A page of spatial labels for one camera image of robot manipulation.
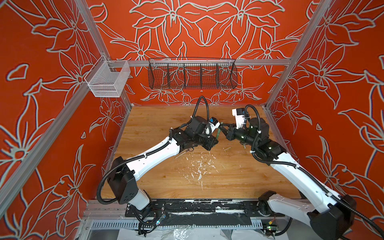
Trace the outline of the dark green pen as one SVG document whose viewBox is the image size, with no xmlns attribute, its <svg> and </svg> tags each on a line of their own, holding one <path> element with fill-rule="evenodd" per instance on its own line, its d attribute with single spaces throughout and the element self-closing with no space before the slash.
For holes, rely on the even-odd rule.
<svg viewBox="0 0 384 240">
<path fill-rule="evenodd" d="M 216 135 L 217 139 L 219 139 L 220 133 L 221 133 L 221 126 L 218 127 L 218 131 L 217 131 L 217 135 Z"/>
</svg>

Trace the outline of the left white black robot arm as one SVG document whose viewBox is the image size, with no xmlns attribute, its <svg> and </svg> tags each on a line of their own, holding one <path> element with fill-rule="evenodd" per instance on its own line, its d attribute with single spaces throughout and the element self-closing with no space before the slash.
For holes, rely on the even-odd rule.
<svg viewBox="0 0 384 240">
<path fill-rule="evenodd" d="M 114 202 L 120 205 L 130 204 L 141 211 L 151 204 L 147 193 L 137 185 L 143 175 L 184 150 L 201 146 L 210 151 L 219 142 L 213 133 L 220 123 L 210 116 L 197 116 L 200 102 L 208 104 L 207 99 L 200 96 L 190 120 L 179 127 L 171 128 L 168 136 L 159 144 L 126 160 L 122 157 L 116 158 L 98 185 L 98 202 L 102 205 Z"/>
</svg>

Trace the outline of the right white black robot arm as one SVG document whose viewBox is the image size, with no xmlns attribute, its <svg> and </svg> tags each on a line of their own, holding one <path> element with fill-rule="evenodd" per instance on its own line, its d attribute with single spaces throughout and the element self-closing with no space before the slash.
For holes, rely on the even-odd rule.
<svg viewBox="0 0 384 240">
<path fill-rule="evenodd" d="M 259 163 L 266 164 L 289 180 L 308 203 L 287 199 L 274 191 L 267 191 L 258 199 L 257 210 L 262 216 L 273 213 L 308 225 L 323 240 L 344 239 L 344 233 L 360 217 L 380 235 L 384 231 L 374 221 L 357 211 L 356 201 L 349 195 L 341 196 L 321 183 L 303 168 L 288 151 L 269 137 L 269 125 L 260 117 L 256 107 L 247 105 L 232 110 L 234 124 L 221 124 L 219 129 L 229 141 L 238 140 L 251 147 L 250 153 Z"/>
</svg>

